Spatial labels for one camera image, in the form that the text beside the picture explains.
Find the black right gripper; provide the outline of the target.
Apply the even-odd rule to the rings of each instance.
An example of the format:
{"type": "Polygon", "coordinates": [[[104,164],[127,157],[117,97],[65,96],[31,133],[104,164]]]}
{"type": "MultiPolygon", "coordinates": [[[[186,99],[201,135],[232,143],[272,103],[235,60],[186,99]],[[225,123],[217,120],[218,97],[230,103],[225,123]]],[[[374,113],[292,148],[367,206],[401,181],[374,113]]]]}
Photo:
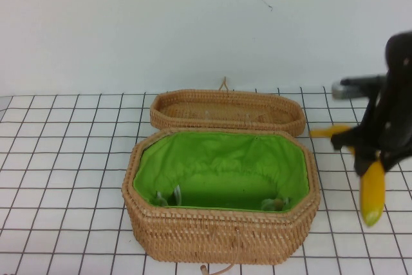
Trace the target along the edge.
{"type": "Polygon", "coordinates": [[[364,118],[372,147],[366,147],[363,126],[332,126],[330,141],[334,150],[344,146],[354,150],[354,170],[363,177],[372,163],[380,159],[389,171],[411,157],[411,94],[401,93],[393,102],[378,95],[370,98],[364,118]]]}

